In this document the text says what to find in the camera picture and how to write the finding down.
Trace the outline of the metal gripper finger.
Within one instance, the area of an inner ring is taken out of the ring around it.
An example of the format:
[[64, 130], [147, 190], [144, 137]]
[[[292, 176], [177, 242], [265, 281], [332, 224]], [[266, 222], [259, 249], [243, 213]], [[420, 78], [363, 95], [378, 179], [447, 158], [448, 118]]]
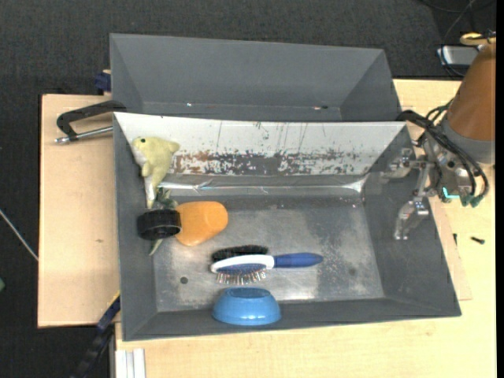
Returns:
[[429, 210], [424, 201], [414, 199], [405, 203], [395, 219], [394, 238], [396, 240], [407, 240], [410, 232], [428, 215]]
[[421, 161], [417, 160], [413, 149], [403, 147], [387, 162], [385, 170], [382, 171], [382, 177], [404, 178], [420, 167]]

